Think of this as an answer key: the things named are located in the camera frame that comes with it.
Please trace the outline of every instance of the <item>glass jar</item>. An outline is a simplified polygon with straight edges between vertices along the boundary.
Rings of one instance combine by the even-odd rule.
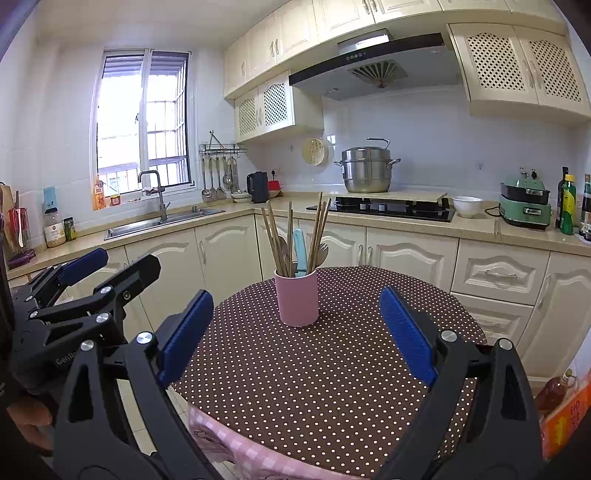
[[[66,243],[64,223],[61,221],[57,208],[53,207],[45,211],[43,224],[47,248],[59,247]]]

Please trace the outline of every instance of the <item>window frame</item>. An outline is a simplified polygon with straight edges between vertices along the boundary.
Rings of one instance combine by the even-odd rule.
[[[196,151],[197,151],[197,138],[196,138],[196,106],[195,106],[195,88],[196,88],[196,72],[194,71],[194,62],[192,61],[191,51],[183,51],[169,48],[127,48],[127,49],[116,49],[116,50],[105,50],[103,52],[100,68],[95,82],[95,90],[93,94],[92,102],[92,123],[90,125],[90,185],[95,182],[96,175],[98,173],[98,152],[97,152],[97,120],[99,110],[99,92],[100,85],[103,79],[103,72],[105,69],[105,62],[108,57],[126,56],[126,55],[144,55],[142,62],[142,98],[139,104],[139,166],[141,170],[150,170],[148,164],[148,135],[147,135],[147,86],[149,78],[149,69],[152,62],[152,52],[166,52],[166,53],[182,53],[187,56],[187,68],[185,75],[185,138],[186,138],[186,154],[187,154],[187,166],[189,168],[189,182],[178,184],[175,186],[166,186],[164,196],[168,194],[174,194],[178,192],[186,192],[188,190],[194,190],[197,188],[195,175],[197,169],[196,162]],[[156,179],[153,175],[144,175],[141,179],[141,187],[151,188],[152,181],[154,186],[157,186]],[[133,192],[127,192],[121,194],[121,203],[128,203],[132,200],[145,200],[151,198],[143,193],[142,190],[134,190]]]

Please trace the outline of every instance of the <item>gas stove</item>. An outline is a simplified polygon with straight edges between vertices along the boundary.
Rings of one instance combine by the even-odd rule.
[[[313,205],[306,210],[317,210],[317,208],[317,205]],[[442,198],[439,202],[413,202],[410,200],[337,197],[330,206],[330,211],[448,223],[452,221],[453,215],[456,213],[449,205],[448,198]]]

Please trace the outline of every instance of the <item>green bottle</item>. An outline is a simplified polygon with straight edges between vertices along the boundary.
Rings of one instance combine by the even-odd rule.
[[[565,235],[573,234],[574,210],[577,206],[577,189],[574,185],[574,175],[564,176],[562,217],[560,218],[560,231]]]

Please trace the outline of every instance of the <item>round table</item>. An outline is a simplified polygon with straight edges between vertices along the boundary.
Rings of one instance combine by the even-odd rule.
[[[440,330],[486,343],[450,294],[374,267],[319,269],[320,317],[281,323],[274,280],[245,288],[214,317],[175,389],[190,430],[214,461],[249,479],[372,477],[411,426],[427,387],[409,372],[380,314],[395,286]],[[439,454],[453,451],[474,380],[466,380]]]

